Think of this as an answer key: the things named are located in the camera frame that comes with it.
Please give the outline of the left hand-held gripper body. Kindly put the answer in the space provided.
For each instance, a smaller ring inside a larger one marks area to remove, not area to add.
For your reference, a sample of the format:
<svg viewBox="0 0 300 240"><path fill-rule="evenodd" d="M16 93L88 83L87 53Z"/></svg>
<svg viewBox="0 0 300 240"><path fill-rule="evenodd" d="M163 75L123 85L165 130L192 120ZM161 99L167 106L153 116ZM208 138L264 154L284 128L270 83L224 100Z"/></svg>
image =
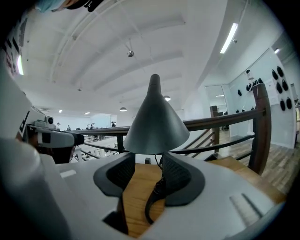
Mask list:
<svg viewBox="0 0 300 240"><path fill-rule="evenodd" d="M29 110L23 119L20 131L24 142L39 153L51 156L56 164L69 163L73 158L73 147L55 147L55 133L58 131L54 119L40 110Z"/></svg>

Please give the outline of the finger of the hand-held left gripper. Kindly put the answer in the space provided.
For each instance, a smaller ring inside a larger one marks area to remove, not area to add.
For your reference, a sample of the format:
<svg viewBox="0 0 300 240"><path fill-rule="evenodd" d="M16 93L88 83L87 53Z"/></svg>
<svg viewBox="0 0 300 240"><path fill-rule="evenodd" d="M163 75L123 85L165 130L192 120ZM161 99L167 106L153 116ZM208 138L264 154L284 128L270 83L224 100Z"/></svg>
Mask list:
<svg viewBox="0 0 300 240"><path fill-rule="evenodd" d="M77 133L55 133L55 147L73 147L84 143L84 136Z"/></svg>

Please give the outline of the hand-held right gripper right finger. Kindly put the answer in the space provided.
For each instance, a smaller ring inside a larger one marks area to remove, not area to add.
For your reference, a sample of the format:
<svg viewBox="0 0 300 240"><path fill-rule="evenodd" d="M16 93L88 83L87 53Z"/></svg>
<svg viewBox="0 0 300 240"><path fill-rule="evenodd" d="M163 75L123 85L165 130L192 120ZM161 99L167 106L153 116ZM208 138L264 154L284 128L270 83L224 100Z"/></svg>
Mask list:
<svg viewBox="0 0 300 240"><path fill-rule="evenodd" d="M143 240L252 240L275 219L275 203L232 170L163 155L165 208Z"/></svg>

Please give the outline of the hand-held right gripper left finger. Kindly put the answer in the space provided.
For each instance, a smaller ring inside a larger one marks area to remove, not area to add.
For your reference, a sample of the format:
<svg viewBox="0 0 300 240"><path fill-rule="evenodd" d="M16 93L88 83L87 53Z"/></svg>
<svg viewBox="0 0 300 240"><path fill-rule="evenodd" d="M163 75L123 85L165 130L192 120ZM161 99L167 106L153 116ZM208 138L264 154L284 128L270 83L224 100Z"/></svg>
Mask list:
<svg viewBox="0 0 300 240"><path fill-rule="evenodd" d="M129 240L123 192L135 173L135 156L123 153L102 160L60 164L58 240Z"/></svg>

